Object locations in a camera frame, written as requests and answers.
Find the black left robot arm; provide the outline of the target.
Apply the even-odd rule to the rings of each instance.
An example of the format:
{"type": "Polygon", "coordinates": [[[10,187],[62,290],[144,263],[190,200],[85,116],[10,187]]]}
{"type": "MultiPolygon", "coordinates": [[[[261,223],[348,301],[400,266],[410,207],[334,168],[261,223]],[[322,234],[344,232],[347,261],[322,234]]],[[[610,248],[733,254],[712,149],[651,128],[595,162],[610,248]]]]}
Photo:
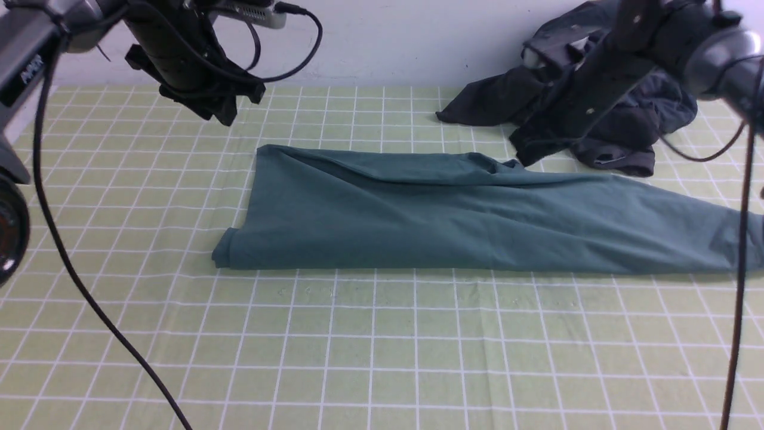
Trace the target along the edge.
{"type": "Polygon", "coordinates": [[[2,129],[40,84],[51,84],[60,57],[98,46],[118,22],[137,40],[126,55],[134,69],[160,84],[160,93],[202,119],[230,125],[235,98],[258,102],[262,79],[222,51],[192,1],[7,1],[2,14],[2,129]]]}

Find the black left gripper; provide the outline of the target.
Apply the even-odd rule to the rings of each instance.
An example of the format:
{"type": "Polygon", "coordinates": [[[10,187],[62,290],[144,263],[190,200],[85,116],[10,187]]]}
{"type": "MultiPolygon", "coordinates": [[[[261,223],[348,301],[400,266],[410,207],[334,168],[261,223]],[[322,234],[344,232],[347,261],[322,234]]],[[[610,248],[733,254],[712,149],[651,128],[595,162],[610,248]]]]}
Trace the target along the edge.
{"type": "Polygon", "coordinates": [[[136,71],[160,84],[160,93],[204,120],[231,126],[237,98],[264,98],[265,84],[226,59],[211,26],[193,11],[130,1],[124,22],[137,43],[125,55],[136,71]]]}

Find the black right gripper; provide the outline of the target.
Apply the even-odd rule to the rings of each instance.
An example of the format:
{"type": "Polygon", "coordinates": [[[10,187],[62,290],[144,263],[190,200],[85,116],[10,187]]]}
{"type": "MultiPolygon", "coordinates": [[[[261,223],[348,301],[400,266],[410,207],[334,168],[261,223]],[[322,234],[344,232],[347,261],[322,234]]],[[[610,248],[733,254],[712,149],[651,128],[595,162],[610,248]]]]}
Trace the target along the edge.
{"type": "Polygon", "coordinates": [[[665,71],[653,55],[672,7],[667,1],[620,1],[606,35],[570,66],[510,142],[524,166],[569,149],[644,79],[665,71]]]}

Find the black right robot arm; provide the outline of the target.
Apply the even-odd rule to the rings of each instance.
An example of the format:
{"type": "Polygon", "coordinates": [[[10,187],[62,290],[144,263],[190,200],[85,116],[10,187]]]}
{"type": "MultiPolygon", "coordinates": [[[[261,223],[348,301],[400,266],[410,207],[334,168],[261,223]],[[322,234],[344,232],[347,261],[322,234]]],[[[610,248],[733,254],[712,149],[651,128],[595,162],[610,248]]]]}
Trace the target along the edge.
{"type": "Polygon", "coordinates": [[[703,1],[622,1],[606,35],[565,68],[510,142],[524,166],[583,138],[653,70],[700,100],[724,100],[762,137],[762,37],[703,1]]]}

